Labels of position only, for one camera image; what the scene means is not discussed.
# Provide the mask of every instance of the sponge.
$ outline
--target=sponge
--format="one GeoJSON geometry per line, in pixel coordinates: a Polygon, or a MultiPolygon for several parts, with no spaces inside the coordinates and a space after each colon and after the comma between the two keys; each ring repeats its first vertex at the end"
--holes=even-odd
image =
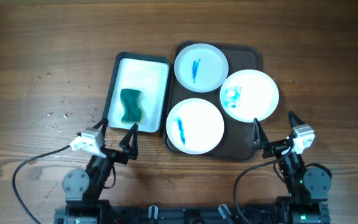
{"type": "Polygon", "coordinates": [[[127,123],[139,123],[143,118],[143,111],[140,107],[140,96],[142,92],[133,89],[122,89],[120,99],[124,106],[124,116],[121,121],[127,123]]]}

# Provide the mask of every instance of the black cable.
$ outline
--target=black cable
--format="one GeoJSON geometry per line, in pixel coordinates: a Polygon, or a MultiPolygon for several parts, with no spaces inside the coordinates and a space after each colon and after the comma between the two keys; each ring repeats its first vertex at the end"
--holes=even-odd
{"type": "Polygon", "coordinates": [[[275,159],[273,161],[270,161],[270,162],[265,162],[263,164],[259,164],[259,165],[256,165],[256,166],[253,166],[253,167],[250,167],[246,170],[244,170],[238,177],[237,177],[237,180],[236,182],[234,183],[234,190],[233,190],[233,197],[234,197],[234,204],[236,205],[236,209],[238,211],[238,214],[239,216],[245,221],[245,223],[248,223],[248,224],[252,224],[245,216],[244,214],[241,212],[240,210],[240,207],[239,207],[239,204],[237,202],[237,185],[241,179],[241,177],[243,175],[245,175],[246,173],[248,173],[249,171],[251,170],[254,170],[254,169],[258,169],[260,167],[264,167],[264,166],[268,166],[268,165],[271,165],[271,164],[274,164],[274,163],[277,163],[277,162],[281,162],[282,160],[284,160],[291,152],[292,152],[292,149],[293,147],[290,148],[290,150],[281,158],[279,159],[275,159]]]}
{"type": "Polygon", "coordinates": [[[116,168],[114,166],[112,167],[112,176],[114,177],[114,182],[112,183],[112,186],[110,187],[104,186],[103,189],[110,189],[114,187],[114,185],[116,184],[116,168]]]}
{"type": "Polygon", "coordinates": [[[273,164],[273,170],[277,174],[277,177],[280,178],[281,182],[283,182],[285,184],[285,181],[284,181],[283,177],[276,170],[276,164],[277,164],[276,162],[273,164]]]}
{"type": "Polygon", "coordinates": [[[52,151],[52,152],[48,152],[48,153],[45,153],[45,154],[42,154],[42,155],[39,155],[39,156],[34,156],[34,157],[31,157],[30,159],[22,162],[22,164],[20,164],[15,172],[13,172],[13,176],[12,176],[12,187],[13,187],[13,191],[17,197],[17,200],[19,201],[19,203],[22,205],[24,211],[30,216],[30,218],[35,222],[35,223],[38,223],[40,224],[40,222],[33,216],[33,214],[31,214],[31,212],[29,211],[29,209],[26,207],[26,205],[24,205],[24,202],[22,201],[22,199],[20,198],[20,195],[19,193],[17,192],[17,189],[16,189],[16,174],[17,172],[20,170],[20,168],[22,168],[24,165],[26,165],[27,163],[31,162],[31,161],[34,161],[36,159],[39,159],[41,157],[44,157],[44,156],[49,156],[49,155],[52,155],[52,154],[55,154],[55,153],[58,153],[58,152],[62,152],[63,150],[65,149],[68,149],[70,147],[70,145],[67,145],[61,149],[58,149],[58,150],[55,150],[55,151],[52,151]]]}

